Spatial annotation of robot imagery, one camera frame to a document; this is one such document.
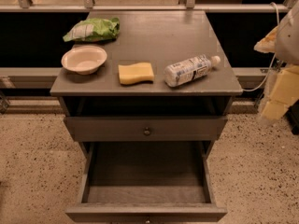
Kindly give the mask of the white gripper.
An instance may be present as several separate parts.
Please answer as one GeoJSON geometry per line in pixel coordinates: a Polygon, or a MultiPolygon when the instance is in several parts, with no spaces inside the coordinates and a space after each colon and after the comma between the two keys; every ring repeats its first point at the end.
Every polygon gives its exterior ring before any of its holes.
{"type": "Polygon", "coordinates": [[[283,69],[270,69],[263,94],[258,121],[275,123],[299,100],[299,65],[288,64],[283,69]]]}

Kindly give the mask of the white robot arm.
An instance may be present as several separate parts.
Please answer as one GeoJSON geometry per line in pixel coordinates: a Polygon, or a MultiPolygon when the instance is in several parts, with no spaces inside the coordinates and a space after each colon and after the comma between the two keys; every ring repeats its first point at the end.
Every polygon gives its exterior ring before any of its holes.
{"type": "Polygon", "coordinates": [[[276,122],[299,100],[299,1],[254,49],[274,53],[286,64],[279,72],[270,73],[259,105],[260,120],[276,122]]]}

